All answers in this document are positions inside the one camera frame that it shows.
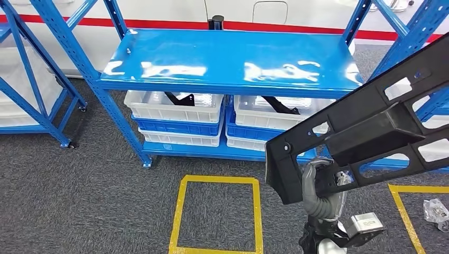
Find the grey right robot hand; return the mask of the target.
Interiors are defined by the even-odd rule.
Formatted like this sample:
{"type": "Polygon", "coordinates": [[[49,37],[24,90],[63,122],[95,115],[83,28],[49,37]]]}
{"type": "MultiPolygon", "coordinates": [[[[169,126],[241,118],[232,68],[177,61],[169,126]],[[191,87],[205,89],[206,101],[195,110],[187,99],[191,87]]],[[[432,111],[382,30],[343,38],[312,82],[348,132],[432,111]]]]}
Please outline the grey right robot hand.
{"type": "Polygon", "coordinates": [[[316,193],[316,173],[317,168],[326,167],[333,164],[333,160],[326,157],[316,157],[310,160],[303,168],[302,173],[302,197],[308,204],[343,204],[346,201],[347,193],[341,192],[332,194],[329,197],[318,197],[316,193]]]}

